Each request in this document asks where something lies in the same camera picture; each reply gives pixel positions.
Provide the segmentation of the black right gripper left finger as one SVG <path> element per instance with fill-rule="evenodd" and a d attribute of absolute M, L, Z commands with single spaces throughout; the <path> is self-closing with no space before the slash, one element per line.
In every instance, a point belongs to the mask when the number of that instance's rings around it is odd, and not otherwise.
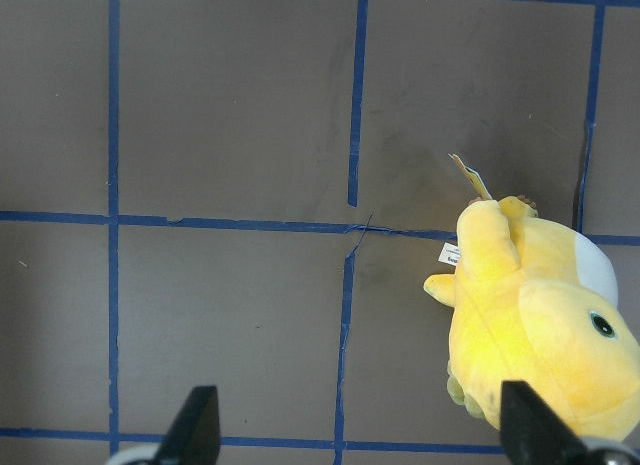
<path fill-rule="evenodd" d="M 158 445 L 122 450 L 108 464 L 216 464 L 221 451 L 218 390 L 194 387 Z"/>

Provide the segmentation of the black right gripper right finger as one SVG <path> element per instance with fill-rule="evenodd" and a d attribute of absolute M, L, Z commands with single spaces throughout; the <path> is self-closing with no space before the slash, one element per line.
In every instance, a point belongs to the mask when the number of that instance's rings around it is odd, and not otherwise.
<path fill-rule="evenodd" d="M 627 445 L 580 437 L 525 381 L 501 386 L 500 442 L 512 464 L 637 464 Z"/>

